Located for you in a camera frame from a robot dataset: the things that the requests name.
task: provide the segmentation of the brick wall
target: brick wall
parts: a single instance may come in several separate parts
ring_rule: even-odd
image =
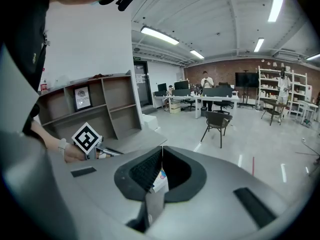
[[[191,84],[197,84],[200,83],[203,78],[203,71],[207,71],[209,77],[213,79],[215,86],[218,85],[219,82],[228,82],[230,85],[234,85],[236,83],[236,72],[248,70],[248,72],[254,73],[258,66],[262,69],[273,69],[273,62],[277,63],[277,70],[280,70],[281,61],[278,60],[265,59],[265,61],[262,62],[261,59],[235,59],[187,67],[184,69],[184,77],[185,79],[188,78]],[[317,98],[320,91],[320,71],[295,63],[283,63],[285,66],[290,66],[295,73],[303,75],[307,73],[307,84],[312,85],[312,97]],[[236,90],[239,91],[240,97],[243,89],[238,87]],[[249,93],[252,99],[256,98],[255,88],[249,88]]]

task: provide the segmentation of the picture frame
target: picture frame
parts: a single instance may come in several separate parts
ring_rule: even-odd
[[[73,103],[75,112],[92,108],[92,100],[89,85],[83,85],[73,89]]]

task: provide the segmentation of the glass door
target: glass door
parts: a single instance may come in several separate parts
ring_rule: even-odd
[[[134,61],[133,64],[141,108],[152,105],[147,62]]]

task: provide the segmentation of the ceiling light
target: ceiling light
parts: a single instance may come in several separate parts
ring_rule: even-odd
[[[173,39],[172,37],[170,37],[170,36],[168,36],[166,34],[163,34],[163,33],[159,32],[159,31],[156,31],[156,30],[154,30],[152,28],[146,27],[146,26],[143,26],[141,28],[141,33],[153,36],[155,38],[162,39],[162,40],[167,41],[167,42],[169,42],[170,44],[173,44],[173,45],[179,44],[179,41]]]
[[[190,53],[194,54],[195,56],[199,57],[200,59],[204,59],[205,58],[200,53],[196,52],[195,50],[190,51]]]
[[[316,58],[319,58],[319,57],[320,57],[320,53],[318,53],[318,54],[316,54],[316,55],[313,55],[313,56],[311,56],[311,57],[309,57],[309,58],[306,58],[306,60],[307,60],[307,61],[311,61],[311,60],[316,59]]]
[[[268,22],[276,22],[284,0],[273,0]]]
[[[262,43],[264,42],[264,38],[259,38],[258,43],[256,44],[256,47],[254,49],[254,52],[257,53],[260,50],[260,47],[262,46]]]

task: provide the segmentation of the black and white marker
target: black and white marker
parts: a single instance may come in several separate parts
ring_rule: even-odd
[[[87,122],[72,136],[72,140],[88,155],[101,140],[100,136]]]

